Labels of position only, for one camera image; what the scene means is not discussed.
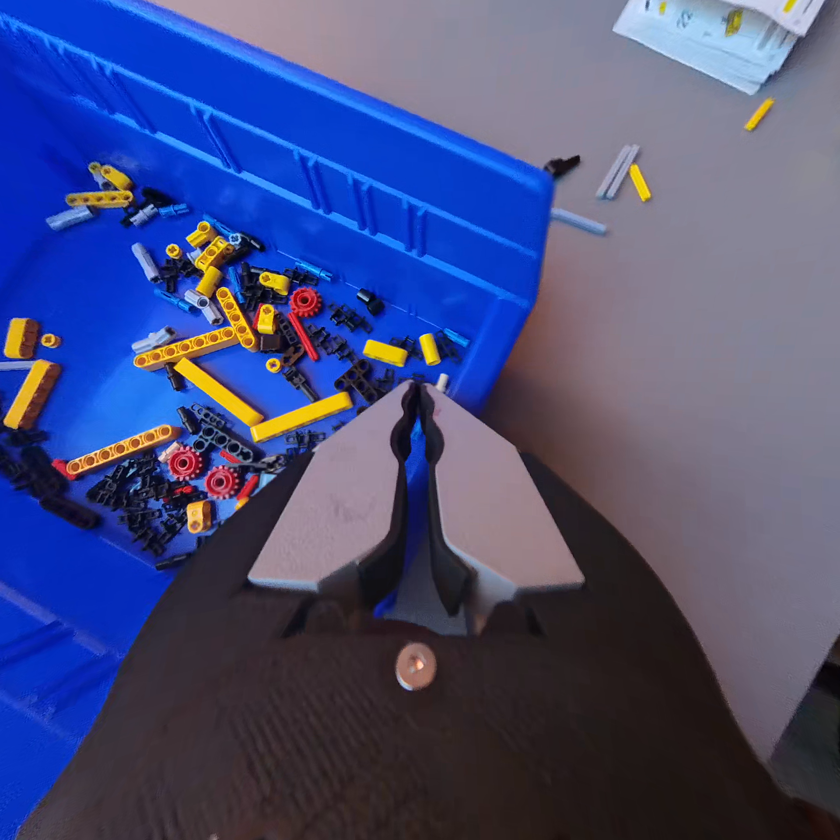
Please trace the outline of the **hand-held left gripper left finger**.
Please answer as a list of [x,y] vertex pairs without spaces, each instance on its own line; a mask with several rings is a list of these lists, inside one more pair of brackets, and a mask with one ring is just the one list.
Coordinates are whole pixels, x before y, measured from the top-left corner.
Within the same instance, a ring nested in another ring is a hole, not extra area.
[[321,444],[248,573],[252,585],[372,610],[397,587],[419,387],[405,382]]

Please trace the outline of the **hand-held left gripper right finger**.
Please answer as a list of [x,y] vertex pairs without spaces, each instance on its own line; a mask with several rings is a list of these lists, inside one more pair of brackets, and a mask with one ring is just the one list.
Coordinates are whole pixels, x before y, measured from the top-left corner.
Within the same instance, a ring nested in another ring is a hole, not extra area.
[[421,385],[430,568],[449,615],[479,635],[524,595],[576,591],[585,576],[517,448],[432,385]]

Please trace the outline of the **pile of lego pieces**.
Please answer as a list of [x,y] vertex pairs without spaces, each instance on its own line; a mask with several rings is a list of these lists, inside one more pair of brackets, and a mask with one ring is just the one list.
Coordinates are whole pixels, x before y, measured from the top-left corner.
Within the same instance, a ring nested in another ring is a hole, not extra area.
[[71,206],[2,274],[2,533],[167,571],[397,385],[471,336],[327,281],[188,206]]

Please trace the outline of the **blue plastic storage bin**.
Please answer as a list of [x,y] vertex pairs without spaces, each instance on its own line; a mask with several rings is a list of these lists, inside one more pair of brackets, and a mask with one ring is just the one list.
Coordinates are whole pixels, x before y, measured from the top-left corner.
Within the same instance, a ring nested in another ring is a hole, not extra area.
[[440,369],[477,410],[533,308],[553,185],[540,169],[140,2],[2,2],[2,341],[11,319],[60,346],[35,428],[2,430],[2,838],[67,766],[176,569],[168,511],[124,521],[88,492],[115,465],[52,470],[163,424],[179,408],[249,425],[133,343],[214,330],[183,300],[197,277],[146,277],[200,223],[247,236],[252,270],[318,285],[320,360],[290,379],[280,351],[239,342],[195,360],[271,419],[336,395],[360,359],[372,386],[435,382],[417,339],[458,339]]

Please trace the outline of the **pale lego axle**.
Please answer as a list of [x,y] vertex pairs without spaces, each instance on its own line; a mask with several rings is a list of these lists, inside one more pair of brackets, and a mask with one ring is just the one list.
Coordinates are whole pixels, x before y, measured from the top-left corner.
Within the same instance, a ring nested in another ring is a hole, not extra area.
[[550,218],[552,223],[570,226],[596,236],[605,236],[608,230],[602,223],[560,207],[551,208]]

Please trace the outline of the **grey lego axle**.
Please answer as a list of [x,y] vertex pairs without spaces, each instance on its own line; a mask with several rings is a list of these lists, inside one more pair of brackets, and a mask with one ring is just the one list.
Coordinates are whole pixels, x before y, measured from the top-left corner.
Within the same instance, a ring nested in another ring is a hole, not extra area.
[[607,174],[603,178],[602,183],[599,185],[599,187],[598,187],[598,189],[595,193],[595,198],[596,199],[598,199],[598,200],[606,199],[606,195],[608,194],[610,188],[612,187],[614,181],[616,180],[618,173],[622,169],[622,166],[625,162],[625,159],[627,158],[629,153],[633,151],[633,149],[634,149],[634,147],[631,144],[625,145],[624,147],[622,147],[621,151],[616,156],[614,162],[611,164],[609,170],[607,171]]
[[635,162],[639,151],[640,151],[640,146],[638,144],[633,144],[633,151],[630,152],[629,155],[627,156],[627,158],[625,159],[625,162],[622,166],[622,169],[619,171],[616,180],[614,181],[614,183],[612,184],[612,187],[610,188],[608,194],[606,195],[605,200],[607,200],[607,201],[614,200],[614,198],[618,194],[624,180],[626,179],[626,177],[628,175],[629,166],[632,163]]

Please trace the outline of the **lego instruction booklet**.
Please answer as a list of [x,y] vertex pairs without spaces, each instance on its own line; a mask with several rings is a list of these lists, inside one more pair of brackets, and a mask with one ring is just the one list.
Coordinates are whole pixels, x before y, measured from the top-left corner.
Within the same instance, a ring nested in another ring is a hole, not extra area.
[[613,32],[750,96],[775,75],[824,1],[630,1]]

